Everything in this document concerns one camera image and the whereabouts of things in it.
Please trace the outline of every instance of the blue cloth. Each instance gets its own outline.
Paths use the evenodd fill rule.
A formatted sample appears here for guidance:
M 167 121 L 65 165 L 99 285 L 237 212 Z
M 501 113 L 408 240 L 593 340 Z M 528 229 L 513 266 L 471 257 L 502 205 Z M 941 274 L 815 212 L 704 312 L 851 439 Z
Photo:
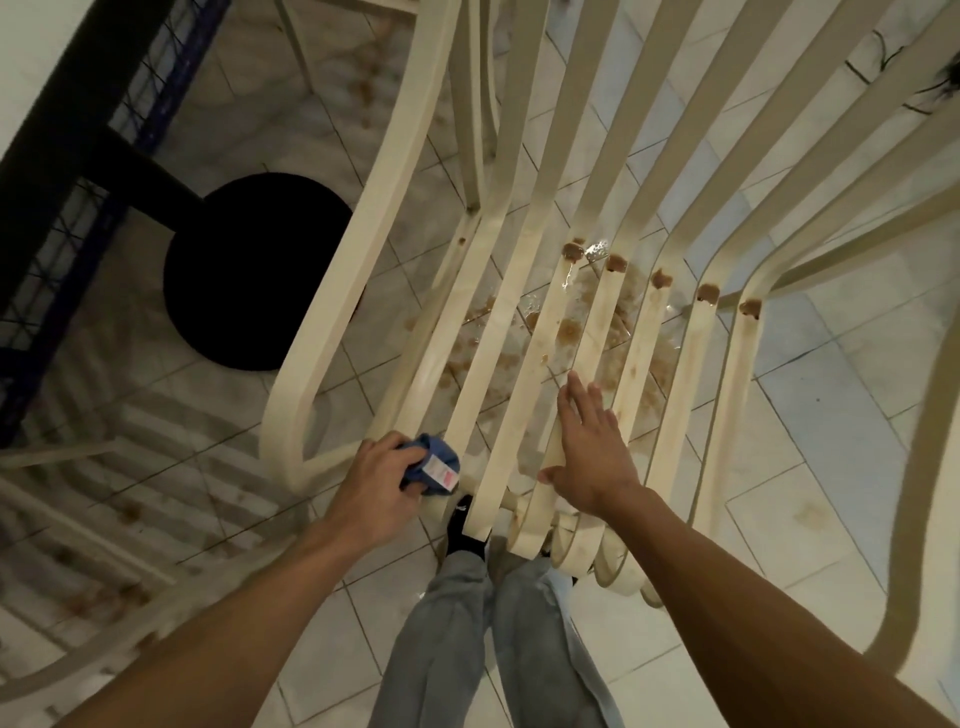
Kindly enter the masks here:
M 430 472 L 424 470 L 424 466 L 430 462 L 430 458 L 436 457 L 452 471 L 459 473 L 460 458 L 457 457 L 457 453 L 453 451 L 450 445 L 439 437 L 424 432 L 416 440 L 404 443 L 397 449 L 405 448 L 424 448 L 427 453 L 419 463 L 414 463 L 404 472 L 403 480 L 400 481 L 401 489 L 406 488 L 411 482 L 418 482 L 426 486 L 426 490 L 423 491 L 425 496 L 449 496 L 453 493 L 453 488 L 445 488 L 443 483 L 431 474 L 434 469 L 428 468 Z

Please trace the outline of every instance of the sock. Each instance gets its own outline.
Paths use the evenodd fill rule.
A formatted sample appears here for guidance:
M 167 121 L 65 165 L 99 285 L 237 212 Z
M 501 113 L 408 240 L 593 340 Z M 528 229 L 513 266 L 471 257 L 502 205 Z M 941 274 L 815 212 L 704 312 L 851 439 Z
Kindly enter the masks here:
M 469 551 L 486 561 L 487 542 L 477 541 L 464 535 L 464 522 L 467 520 L 467 510 L 472 501 L 473 496 L 463 496 L 453 510 L 450 523 L 446 525 L 446 555 L 449 556 L 456 551 Z

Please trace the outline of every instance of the person's right hand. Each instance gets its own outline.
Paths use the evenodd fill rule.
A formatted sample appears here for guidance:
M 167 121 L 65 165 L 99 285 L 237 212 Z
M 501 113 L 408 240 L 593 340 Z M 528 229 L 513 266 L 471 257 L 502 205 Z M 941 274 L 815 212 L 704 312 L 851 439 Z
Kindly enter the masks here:
M 591 383 L 584 389 L 572 370 L 557 396 L 557 413 L 566 464 L 544 468 L 537 478 L 551 483 L 574 508 L 607 521 L 617 495 L 640 487 L 616 416 L 603 408 L 600 387 Z

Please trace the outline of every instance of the black round base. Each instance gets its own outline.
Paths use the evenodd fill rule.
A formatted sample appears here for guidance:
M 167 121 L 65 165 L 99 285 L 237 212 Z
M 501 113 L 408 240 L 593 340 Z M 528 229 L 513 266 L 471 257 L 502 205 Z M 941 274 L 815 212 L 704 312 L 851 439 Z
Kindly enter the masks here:
M 211 192 L 167 252 L 170 320 L 217 364 L 279 369 L 351 214 L 333 191 L 298 175 L 252 175 Z

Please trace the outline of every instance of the light blue jeans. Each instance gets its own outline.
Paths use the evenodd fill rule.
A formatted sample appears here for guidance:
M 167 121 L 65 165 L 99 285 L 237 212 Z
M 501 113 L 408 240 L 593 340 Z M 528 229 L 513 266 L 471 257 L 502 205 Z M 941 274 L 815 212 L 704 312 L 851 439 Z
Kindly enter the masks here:
M 371 728 L 459 728 L 493 644 L 515 728 L 623 728 L 566 608 L 569 576 L 538 558 L 496 590 L 476 554 L 457 551 L 407 618 Z

